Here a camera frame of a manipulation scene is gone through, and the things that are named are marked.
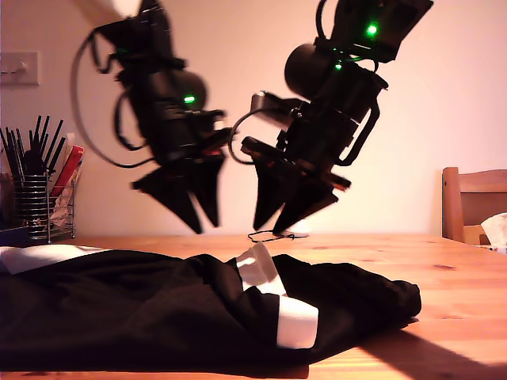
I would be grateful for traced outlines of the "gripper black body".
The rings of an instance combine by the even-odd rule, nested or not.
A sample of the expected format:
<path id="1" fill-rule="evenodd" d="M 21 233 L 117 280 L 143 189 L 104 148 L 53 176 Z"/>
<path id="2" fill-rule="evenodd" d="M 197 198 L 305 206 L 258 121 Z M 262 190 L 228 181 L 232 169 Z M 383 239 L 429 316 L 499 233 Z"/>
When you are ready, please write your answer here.
<path id="1" fill-rule="evenodd" d="M 340 155 L 353 141 L 359 124 L 334 109 L 313 112 L 304 101 L 268 101 L 252 103 L 246 117 L 259 114 L 280 125 L 276 146 L 269 146 L 253 137 L 242 141 L 241 151 L 253 160 L 280 159 L 300 165 L 308 173 L 319 173 L 335 188 L 349 188 L 351 182 L 330 172 L 342 165 Z"/>

